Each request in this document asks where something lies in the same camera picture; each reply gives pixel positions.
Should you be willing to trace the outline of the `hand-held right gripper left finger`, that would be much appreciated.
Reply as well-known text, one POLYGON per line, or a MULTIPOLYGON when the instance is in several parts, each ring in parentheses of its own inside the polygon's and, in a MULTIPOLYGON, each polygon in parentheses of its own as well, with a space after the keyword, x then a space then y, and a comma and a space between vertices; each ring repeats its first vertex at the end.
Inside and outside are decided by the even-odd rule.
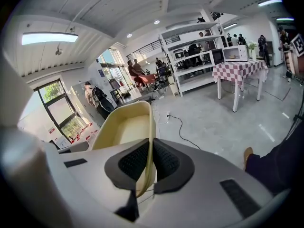
POLYGON ((141 228, 135 183, 116 187, 105 173, 119 152, 147 147, 137 140, 110 148, 59 154, 45 147, 45 221, 52 228, 141 228))

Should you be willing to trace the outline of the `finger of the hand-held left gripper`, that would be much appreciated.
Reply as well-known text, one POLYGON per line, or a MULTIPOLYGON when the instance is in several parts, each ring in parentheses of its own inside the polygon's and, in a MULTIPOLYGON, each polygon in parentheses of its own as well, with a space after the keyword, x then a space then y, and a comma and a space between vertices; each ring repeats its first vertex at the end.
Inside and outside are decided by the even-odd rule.
POLYGON ((72 153, 72 152, 84 152, 84 151, 87 151, 88 148, 89 148, 88 142, 84 141, 84 142, 75 143, 68 147, 62 148, 62 149, 58 150, 58 153, 64 154, 64 153, 72 153))

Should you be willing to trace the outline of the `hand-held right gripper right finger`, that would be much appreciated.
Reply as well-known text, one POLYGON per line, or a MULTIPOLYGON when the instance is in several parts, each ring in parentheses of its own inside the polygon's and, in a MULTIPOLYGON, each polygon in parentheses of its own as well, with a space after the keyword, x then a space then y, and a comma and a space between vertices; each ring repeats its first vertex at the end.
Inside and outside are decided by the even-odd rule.
POLYGON ((176 171, 155 185, 139 223, 149 228, 257 228, 289 194, 273 195, 226 159, 180 143, 154 139, 179 160, 176 171))

